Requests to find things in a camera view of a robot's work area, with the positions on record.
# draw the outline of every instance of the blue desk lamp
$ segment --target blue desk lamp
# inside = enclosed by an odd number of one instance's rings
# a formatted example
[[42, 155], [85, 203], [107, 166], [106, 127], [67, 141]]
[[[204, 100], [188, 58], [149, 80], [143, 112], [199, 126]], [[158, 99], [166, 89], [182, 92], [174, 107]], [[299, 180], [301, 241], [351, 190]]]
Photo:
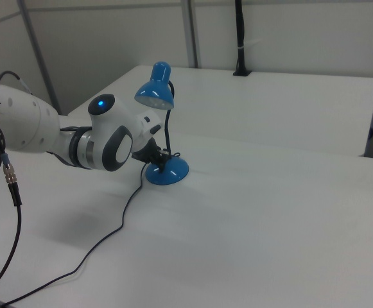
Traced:
[[171, 153], [168, 122], [171, 109], [174, 106], [173, 98], [175, 97], [175, 89], [169, 81], [170, 74], [171, 67], [169, 64], [166, 62], [155, 63], [150, 81], [145, 83], [135, 95], [135, 100], [142, 105], [167, 110], [165, 119], [165, 150], [168, 152], [168, 160], [163, 170], [159, 169], [155, 164], [150, 164], [145, 173], [146, 179], [157, 185], [169, 185], [179, 182], [189, 172], [187, 162], [176, 156], [176, 154], [172, 155]]

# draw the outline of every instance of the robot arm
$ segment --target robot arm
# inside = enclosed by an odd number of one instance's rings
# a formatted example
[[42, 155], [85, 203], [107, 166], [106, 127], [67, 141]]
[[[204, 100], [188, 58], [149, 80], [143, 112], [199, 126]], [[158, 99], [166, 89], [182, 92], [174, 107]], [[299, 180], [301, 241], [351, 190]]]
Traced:
[[92, 126], [61, 130], [59, 115], [45, 101], [0, 85], [0, 129], [6, 148], [55, 154], [64, 164], [115, 171], [132, 153], [143, 162], [164, 165], [164, 155], [152, 136], [161, 128], [149, 110], [133, 115], [113, 94], [102, 94], [89, 104]]

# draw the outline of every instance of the tabletop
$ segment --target tabletop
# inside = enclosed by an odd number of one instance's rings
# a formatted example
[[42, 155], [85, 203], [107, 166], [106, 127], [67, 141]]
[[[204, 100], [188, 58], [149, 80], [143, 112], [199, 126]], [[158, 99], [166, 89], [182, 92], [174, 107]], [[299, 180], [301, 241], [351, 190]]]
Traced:
[[[373, 159], [172, 133], [181, 182], [145, 181], [77, 275], [14, 307], [373, 307]], [[162, 144], [162, 132], [157, 133]], [[74, 269], [121, 223], [142, 164], [115, 173], [11, 153], [23, 200], [9, 301]], [[0, 173], [0, 269], [16, 213]]]
[[[114, 93], [134, 112], [150, 66], [137, 66], [100, 94]], [[373, 78], [172, 68], [175, 109], [171, 131], [359, 156], [364, 154], [373, 114]], [[72, 111], [89, 118], [88, 99]]]

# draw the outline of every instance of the white wall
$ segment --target white wall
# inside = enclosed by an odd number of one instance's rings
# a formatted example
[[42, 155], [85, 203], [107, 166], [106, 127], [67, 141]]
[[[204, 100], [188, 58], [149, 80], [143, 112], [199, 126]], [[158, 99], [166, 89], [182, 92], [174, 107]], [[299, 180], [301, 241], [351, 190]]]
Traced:
[[[200, 66], [234, 69], [234, 6], [216, 3], [196, 2]], [[261, 40], [245, 50], [249, 69], [373, 77], [373, 3], [249, 4], [243, 15], [245, 40]]]
[[189, 67], [180, 0], [26, 5], [65, 114], [137, 65]]
[[[34, 95], [50, 102], [16, 0], [0, 0], [0, 73], [5, 70], [16, 72]], [[2, 83], [22, 88], [10, 76]]]

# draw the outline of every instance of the lamp base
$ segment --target lamp base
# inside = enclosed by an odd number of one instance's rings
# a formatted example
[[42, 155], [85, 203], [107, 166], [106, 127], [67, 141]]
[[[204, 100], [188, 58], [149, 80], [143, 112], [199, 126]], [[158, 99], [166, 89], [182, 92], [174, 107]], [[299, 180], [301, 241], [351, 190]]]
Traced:
[[172, 157], [165, 164], [163, 172], [158, 166], [150, 164], [146, 168], [146, 179], [155, 185], [170, 185], [179, 182], [189, 172], [187, 162], [180, 157]]

